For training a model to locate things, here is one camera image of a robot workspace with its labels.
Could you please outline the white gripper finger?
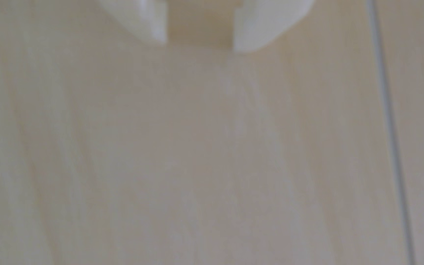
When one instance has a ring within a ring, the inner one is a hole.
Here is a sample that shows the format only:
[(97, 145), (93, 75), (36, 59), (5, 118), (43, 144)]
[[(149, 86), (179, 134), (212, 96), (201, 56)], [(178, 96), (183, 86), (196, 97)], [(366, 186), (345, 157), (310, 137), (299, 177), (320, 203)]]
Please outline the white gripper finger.
[(99, 0), (124, 29), (146, 44), (167, 44), (167, 2), (164, 0)]
[(313, 0), (244, 0), (234, 11), (233, 51), (255, 52), (301, 21)]

